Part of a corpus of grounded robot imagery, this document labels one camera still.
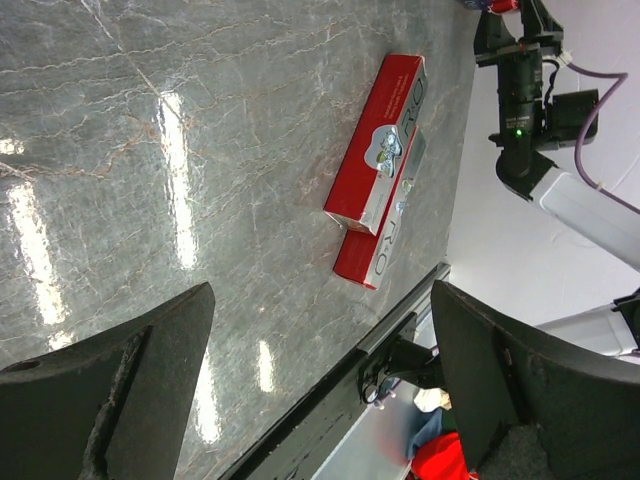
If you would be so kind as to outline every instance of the red object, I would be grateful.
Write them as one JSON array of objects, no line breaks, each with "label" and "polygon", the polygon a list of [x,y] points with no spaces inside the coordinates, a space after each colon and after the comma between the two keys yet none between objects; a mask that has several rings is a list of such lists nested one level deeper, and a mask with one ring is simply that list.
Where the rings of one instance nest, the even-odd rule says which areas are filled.
[{"label": "red object", "polygon": [[[325,212],[350,229],[378,233],[426,93],[423,57],[387,55],[329,193]],[[391,138],[389,145],[394,147],[397,140],[400,149],[389,147],[387,138]]]},{"label": "red object", "polygon": [[333,267],[338,275],[373,290],[380,286],[398,238],[407,195],[415,183],[425,149],[426,141],[416,128],[407,148],[407,159],[396,176],[380,231],[375,236],[354,230],[347,232]]},{"label": "red object", "polygon": [[469,480],[462,445],[457,432],[443,435],[416,453],[411,469],[420,480]]},{"label": "red object", "polygon": [[520,8],[520,2],[518,0],[494,0],[491,4],[491,11],[493,13],[507,13]]}]

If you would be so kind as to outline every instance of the red box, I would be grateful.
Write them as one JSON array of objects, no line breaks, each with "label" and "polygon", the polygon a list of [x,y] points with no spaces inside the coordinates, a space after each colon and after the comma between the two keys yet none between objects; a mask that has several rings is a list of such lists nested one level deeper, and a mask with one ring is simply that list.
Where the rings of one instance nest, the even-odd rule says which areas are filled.
[{"label": "red box", "polygon": [[376,290],[387,270],[393,245],[400,231],[400,220],[407,195],[415,183],[416,174],[426,150],[426,142],[417,128],[409,144],[408,158],[398,172],[391,201],[385,209],[378,235],[350,230],[342,244],[333,271],[341,277]]},{"label": "red box", "polygon": [[325,212],[352,230],[378,233],[426,93],[423,57],[387,55]]}]

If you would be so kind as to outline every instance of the tabletop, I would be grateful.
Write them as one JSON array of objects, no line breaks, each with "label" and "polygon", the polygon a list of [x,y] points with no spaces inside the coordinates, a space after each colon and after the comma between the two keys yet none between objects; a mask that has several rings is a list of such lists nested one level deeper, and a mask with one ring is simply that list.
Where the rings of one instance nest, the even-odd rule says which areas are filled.
[{"label": "tabletop", "polygon": [[[446,251],[477,15],[454,0],[3,1],[0,368],[209,282],[177,478],[219,477]],[[380,64],[427,139],[383,285],[322,212]]]}]

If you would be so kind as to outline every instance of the cartoon character on box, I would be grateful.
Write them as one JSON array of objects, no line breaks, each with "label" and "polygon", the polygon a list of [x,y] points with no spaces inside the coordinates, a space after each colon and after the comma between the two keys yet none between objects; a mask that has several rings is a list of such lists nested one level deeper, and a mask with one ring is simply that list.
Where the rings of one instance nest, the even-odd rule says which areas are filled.
[{"label": "cartoon character on box", "polygon": [[371,145],[365,153],[365,161],[371,168],[393,178],[396,160],[402,155],[402,144],[395,125],[383,125],[373,132]]}]

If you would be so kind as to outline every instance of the red and white box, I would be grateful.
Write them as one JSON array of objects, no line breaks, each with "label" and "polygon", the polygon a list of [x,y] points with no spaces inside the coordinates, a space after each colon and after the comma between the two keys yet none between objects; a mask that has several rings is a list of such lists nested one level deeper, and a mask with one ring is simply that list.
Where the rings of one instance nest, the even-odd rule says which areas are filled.
[{"label": "red and white box", "polygon": [[423,57],[387,55],[324,206],[349,229],[378,233],[426,93]]},{"label": "red and white box", "polygon": [[341,277],[373,290],[380,287],[382,277],[389,266],[407,196],[415,184],[426,150],[424,136],[417,128],[407,150],[408,158],[398,172],[391,201],[382,218],[380,232],[373,236],[354,230],[348,231],[333,267],[333,271]]}]

